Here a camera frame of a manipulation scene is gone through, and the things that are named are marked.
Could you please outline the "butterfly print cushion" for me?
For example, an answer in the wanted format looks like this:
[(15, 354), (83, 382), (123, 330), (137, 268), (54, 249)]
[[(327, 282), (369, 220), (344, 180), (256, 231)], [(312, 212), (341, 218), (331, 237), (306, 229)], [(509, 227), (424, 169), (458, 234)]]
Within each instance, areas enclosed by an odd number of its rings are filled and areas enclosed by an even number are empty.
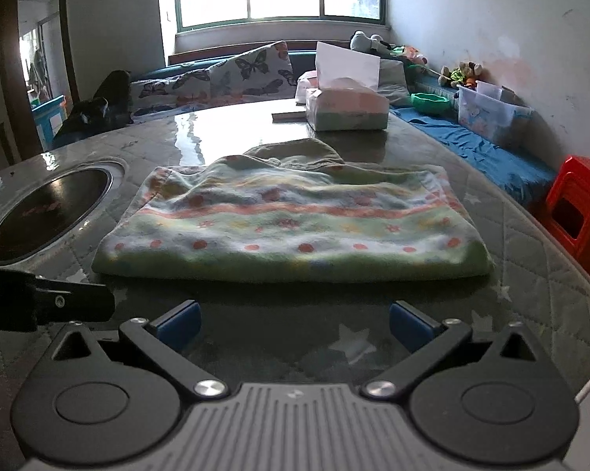
[(193, 112), (216, 106), (291, 99), (294, 75), (285, 42), (272, 43), (167, 78), (130, 84), (129, 111), (134, 119), (158, 113)]

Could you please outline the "blue plastic crate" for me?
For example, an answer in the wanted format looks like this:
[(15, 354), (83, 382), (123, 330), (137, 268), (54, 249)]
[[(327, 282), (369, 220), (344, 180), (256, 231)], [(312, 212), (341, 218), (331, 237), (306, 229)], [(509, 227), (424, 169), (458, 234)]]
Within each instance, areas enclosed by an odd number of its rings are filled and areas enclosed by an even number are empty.
[(32, 117), (35, 122), (35, 129), (38, 132), (38, 139), (44, 151), (53, 148), (53, 138), (61, 129), (66, 119), (65, 97), (60, 95), (57, 98), (32, 108)]

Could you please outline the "red plastic stool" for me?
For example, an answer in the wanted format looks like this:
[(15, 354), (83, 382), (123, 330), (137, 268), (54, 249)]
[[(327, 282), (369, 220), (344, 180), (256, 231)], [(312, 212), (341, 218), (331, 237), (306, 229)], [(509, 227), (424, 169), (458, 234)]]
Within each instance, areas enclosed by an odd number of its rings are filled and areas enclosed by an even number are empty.
[(540, 222), (590, 275), (590, 159), (570, 155), (549, 190)]

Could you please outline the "black bag on floor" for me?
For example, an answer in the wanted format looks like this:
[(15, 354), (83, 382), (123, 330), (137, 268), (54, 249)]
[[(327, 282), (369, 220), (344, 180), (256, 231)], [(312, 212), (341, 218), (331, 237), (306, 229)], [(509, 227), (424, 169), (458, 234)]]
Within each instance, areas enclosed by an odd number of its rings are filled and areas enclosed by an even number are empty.
[(129, 72), (111, 71), (92, 99), (80, 101), (73, 106), (53, 138), (53, 148), (128, 126), (132, 122), (129, 102)]

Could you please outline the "grey plush toy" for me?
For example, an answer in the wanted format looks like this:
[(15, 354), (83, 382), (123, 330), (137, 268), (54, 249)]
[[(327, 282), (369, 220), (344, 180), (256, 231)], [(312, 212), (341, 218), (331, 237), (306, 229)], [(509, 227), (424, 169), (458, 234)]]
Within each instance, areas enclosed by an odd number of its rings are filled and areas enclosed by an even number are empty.
[(376, 54), (385, 57), (391, 52), (391, 46), (379, 34), (366, 35), (363, 31), (356, 31), (352, 34), (349, 42), (352, 51), (361, 53)]

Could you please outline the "colourful patterned fleece garment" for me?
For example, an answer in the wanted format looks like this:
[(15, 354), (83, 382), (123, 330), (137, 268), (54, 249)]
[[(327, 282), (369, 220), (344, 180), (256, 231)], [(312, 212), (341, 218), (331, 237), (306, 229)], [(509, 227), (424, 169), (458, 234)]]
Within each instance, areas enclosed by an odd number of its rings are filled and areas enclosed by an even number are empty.
[(149, 279), (370, 283), (485, 276), (493, 262), (444, 168), (347, 162), (307, 138), (155, 169), (92, 267)]

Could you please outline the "grey pillow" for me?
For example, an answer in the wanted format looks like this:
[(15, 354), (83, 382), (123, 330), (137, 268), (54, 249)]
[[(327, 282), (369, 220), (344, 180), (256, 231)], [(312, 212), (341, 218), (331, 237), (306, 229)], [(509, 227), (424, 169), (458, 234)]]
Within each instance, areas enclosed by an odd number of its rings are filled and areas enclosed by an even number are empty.
[(411, 94), (404, 75), (404, 64), (400, 61), (380, 60), (377, 93), (389, 100), (395, 108), (411, 106)]

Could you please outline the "pink green tissue box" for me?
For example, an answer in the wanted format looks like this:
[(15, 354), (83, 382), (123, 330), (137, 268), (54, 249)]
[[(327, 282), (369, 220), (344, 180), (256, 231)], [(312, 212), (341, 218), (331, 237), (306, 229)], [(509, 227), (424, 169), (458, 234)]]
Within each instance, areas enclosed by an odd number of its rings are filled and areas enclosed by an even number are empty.
[(306, 90), (306, 116), (315, 132), (381, 131), (389, 100), (378, 94), (380, 57), (318, 42), (316, 87)]

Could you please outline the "quilted grey table cover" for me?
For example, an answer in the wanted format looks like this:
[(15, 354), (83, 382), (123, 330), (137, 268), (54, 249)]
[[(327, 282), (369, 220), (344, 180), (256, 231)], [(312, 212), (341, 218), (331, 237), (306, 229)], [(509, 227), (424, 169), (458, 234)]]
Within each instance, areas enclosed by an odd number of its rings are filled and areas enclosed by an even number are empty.
[[(316, 133), (273, 123), (281, 103), (261, 102), (146, 121), (27, 159), (0, 171), (0, 221), (60, 175), (112, 173), (110, 190), (63, 237), (2, 270), (107, 286), (115, 311), (90, 330), (153, 321), (185, 301), (200, 305), (199, 334), (181, 355), (224, 381), (223, 399), (186, 408), (153, 449), (115, 465), (68, 467), (26, 458), (11, 408), (62, 327), (0, 330), (0, 470), (561, 470), (472, 465), (437, 451), (404, 408), (364, 398), (361, 387), (409, 352), (390, 331), (405, 301), (435, 321), (457, 318), (497, 333), (521, 321), (552, 359), (579, 407), (590, 391), (590, 277), (519, 203), (441, 144), (395, 116), (381, 131)], [(237, 283), (105, 276), (92, 264), (155, 169), (206, 166), (260, 146), (313, 138), (352, 163), (444, 168), (492, 258), (485, 276), (370, 283)]]

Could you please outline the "colourful plush toys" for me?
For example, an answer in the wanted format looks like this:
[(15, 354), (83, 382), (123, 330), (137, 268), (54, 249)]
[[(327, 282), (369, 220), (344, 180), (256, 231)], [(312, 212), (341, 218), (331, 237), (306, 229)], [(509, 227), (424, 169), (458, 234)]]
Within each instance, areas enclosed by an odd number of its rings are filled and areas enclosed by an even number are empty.
[(439, 73), (439, 85), (475, 89), (482, 72), (483, 66), (475, 62), (460, 62), (455, 68), (443, 66)]

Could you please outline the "green plastic basin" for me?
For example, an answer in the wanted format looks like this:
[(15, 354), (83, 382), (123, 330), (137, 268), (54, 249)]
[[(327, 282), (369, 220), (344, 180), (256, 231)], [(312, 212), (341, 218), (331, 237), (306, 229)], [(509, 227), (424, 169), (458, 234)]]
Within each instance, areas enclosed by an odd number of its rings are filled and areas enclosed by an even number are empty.
[(432, 93), (413, 93), (411, 103), (416, 112), (432, 116), (444, 115), (450, 108), (446, 97)]

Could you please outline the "clear plastic storage bin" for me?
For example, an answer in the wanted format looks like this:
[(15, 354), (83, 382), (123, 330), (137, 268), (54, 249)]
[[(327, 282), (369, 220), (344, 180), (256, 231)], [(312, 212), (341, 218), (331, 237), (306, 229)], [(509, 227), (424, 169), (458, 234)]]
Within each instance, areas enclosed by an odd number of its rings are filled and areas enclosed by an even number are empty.
[(533, 109), (492, 97), (497, 91), (504, 92), (500, 87), (488, 91), (460, 87), (458, 121), (494, 145), (514, 150), (522, 145)]

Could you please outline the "flat grey remote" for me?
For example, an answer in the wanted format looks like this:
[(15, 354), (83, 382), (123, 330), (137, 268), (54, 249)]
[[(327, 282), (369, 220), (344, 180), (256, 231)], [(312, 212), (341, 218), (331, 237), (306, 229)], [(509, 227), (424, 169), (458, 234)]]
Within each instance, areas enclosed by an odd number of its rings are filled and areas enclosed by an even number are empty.
[(293, 123), (306, 122), (307, 116), (305, 112), (280, 112), (271, 114), (273, 123)]

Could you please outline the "pink white tissue pack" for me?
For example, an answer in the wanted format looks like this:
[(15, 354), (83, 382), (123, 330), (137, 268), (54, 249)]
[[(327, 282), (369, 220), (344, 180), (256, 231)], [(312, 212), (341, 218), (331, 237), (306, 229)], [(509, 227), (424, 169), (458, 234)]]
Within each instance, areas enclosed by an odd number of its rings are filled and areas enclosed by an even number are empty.
[(317, 72), (315, 70), (304, 72), (297, 79), (295, 103), (297, 105), (305, 105), (307, 90), (317, 87), (319, 87), (319, 82), (317, 82)]

